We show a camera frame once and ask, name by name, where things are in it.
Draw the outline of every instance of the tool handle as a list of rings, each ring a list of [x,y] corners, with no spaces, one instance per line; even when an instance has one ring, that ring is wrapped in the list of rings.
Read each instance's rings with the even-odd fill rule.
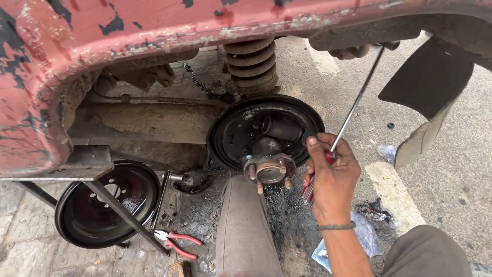
[[[172,240],[169,240],[169,239],[166,240],[166,243],[164,244],[164,246],[170,247],[171,249],[176,251],[176,253],[178,253],[179,255],[181,255],[185,258],[196,260],[196,255],[184,252],[183,250],[181,250],[181,248],[179,248],[176,244],[174,244],[174,242]]]
[[[170,239],[187,240],[187,241],[190,241],[194,244],[202,245],[202,242],[195,239],[194,237],[187,236],[187,235],[178,235],[178,234],[174,233],[173,231],[169,232],[169,235],[167,237]]]
[[[325,158],[326,161],[331,165],[337,160],[337,155],[334,152],[331,151],[325,151]],[[306,200],[306,204],[308,202],[313,202],[314,201],[314,176],[311,177],[311,180],[309,181],[309,186],[305,187],[302,193],[302,198]]]

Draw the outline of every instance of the coil spring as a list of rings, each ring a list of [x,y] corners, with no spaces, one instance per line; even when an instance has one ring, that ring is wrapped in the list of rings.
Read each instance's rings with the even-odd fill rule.
[[[277,84],[273,37],[224,45],[231,81],[239,93],[268,92]]]

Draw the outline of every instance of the screwdriver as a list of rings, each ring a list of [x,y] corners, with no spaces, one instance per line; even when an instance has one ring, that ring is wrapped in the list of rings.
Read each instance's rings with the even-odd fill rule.
[[[332,148],[330,151],[325,151],[325,158],[326,161],[331,165],[337,160],[337,155],[335,153],[335,148],[337,147],[338,142],[341,139],[341,135],[343,134],[343,131],[345,130],[345,127],[347,127],[348,121],[352,117],[352,114],[354,114],[355,109],[359,105],[359,102],[362,98],[362,94],[364,94],[364,91],[366,91],[366,88],[369,84],[370,79],[372,78],[372,75],[374,74],[374,70],[376,69],[377,64],[379,63],[379,60],[381,59],[381,56],[383,55],[384,47],[381,48],[379,51],[379,54],[376,57],[376,61],[374,61],[374,64],[372,65],[371,70],[369,71],[369,75],[366,78],[366,81],[364,82],[364,85],[362,86],[362,89],[359,92],[359,95],[355,99],[354,104],[352,105],[352,108],[350,112],[347,115],[347,118],[345,119],[345,122],[343,123],[342,127],[340,128],[340,131],[338,132],[337,138],[335,139],[335,142],[332,145]],[[308,137],[311,136],[316,136],[314,132],[306,132],[303,134],[303,143],[306,143],[306,140]],[[304,205],[307,205],[309,202],[314,201],[314,194],[313,194],[313,184],[314,184],[314,176],[311,177],[311,180],[309,181],[309,186],[305,187],[302,193],[302,198],[304,199]]]

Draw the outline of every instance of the red-handled pliers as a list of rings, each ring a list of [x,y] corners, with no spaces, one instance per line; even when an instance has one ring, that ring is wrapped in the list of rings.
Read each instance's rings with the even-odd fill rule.
[[[190,241],[190,242],[197,244],[197,245],[202,245],[201,241],[199,241],[196,238],[191,237],[191,236],[175,234],[172,231],[167,233],[165,231],[155,230],[154,233],[158,239],[160,239],[162,241],[166,241],[164,246],[171,247],[171,249],[173,249],[174,251],[176,251],[176,253],[178,253],[179,255],[181,255],[183,257],[186,257],[186,258],[192,259],[192,260],[196,260],[196,255],[184,252],[183,250],[181,250],[181,248],[179,248],[176,244],[174,244],[174,242],[170,239],[187,240],[187,241]]]

